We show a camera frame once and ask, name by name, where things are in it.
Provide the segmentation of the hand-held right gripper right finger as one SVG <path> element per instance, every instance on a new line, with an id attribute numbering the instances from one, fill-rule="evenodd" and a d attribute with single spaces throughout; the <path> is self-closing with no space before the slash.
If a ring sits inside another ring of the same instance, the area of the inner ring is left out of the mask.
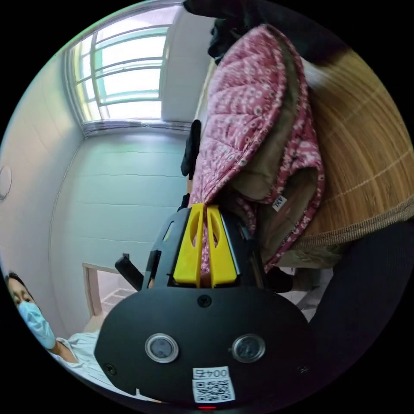
<path id="1" fill-rule="evenodd" d="M 213 288 L 233 285 L 237 278 L 222 215 L 218 206 L 207 207 L 210 279 Z"/>

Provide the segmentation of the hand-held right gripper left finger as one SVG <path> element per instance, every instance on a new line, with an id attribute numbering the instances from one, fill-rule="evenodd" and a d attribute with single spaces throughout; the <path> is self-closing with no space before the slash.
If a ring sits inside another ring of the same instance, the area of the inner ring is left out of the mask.
<path id="1" fill-rule="evenodd" d="M 201 255 L 204 228 L 204 205 L 193 204 L 184 228 L 173 278 L 177 284 L 201 285 Z"/>

